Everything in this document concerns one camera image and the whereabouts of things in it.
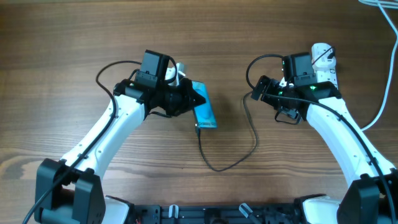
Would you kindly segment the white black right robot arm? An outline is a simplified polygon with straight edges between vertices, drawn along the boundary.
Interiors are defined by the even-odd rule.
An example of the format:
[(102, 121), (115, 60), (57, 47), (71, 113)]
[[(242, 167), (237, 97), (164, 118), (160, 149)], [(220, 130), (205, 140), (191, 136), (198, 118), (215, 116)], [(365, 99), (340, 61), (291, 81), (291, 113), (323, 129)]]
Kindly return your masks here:
[(348, 185), (341, 201), (327, 195), (297, 200), (301, 223), (397, 223), (397, 169), (350, 115), (336, 84), (334, 54), (324, 64), (308, 53), (279, 55), (283, 79), (265, 75), (250, 84), (252, 98), (296, 124), (306, 121), (322, 137)]

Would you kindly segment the Galaxy S25 smartphone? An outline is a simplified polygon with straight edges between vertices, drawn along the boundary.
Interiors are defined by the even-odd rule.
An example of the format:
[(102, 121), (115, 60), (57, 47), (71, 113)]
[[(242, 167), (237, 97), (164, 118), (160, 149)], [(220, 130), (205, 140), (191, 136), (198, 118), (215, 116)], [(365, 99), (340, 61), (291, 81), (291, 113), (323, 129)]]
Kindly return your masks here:
[(196, 127), (202, 129), (215, 129), (218, 127), (216, 118), (211, 107), (209, 94), (206, 85), (203, 82), (192, 81), (193, 89), (204, 99), (206, 102), (202, 105), (196, 106), (193, 110), (196, 119)]

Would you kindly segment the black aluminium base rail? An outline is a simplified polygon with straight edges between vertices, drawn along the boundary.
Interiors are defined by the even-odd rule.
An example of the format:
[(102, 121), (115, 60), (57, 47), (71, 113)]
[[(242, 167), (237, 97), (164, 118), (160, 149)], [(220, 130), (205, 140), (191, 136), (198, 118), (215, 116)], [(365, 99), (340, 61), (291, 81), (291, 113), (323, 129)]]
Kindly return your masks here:
[(303, 213), (293, 203), (250, 205), (244, 212), (239, 205), (160, 206), (135, 205), (127, 219), (133, 224), (212, 224), (212, 223), (303, 223)]

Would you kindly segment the white power strip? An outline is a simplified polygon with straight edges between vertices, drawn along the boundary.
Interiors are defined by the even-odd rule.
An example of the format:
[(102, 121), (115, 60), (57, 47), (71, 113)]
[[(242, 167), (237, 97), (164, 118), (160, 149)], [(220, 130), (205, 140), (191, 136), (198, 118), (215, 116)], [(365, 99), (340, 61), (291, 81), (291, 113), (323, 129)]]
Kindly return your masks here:
[(335, 48), (327, 43), (316, 43), (311, 48), (312, 67), (317, 82), (331, 82), (338, 88)]

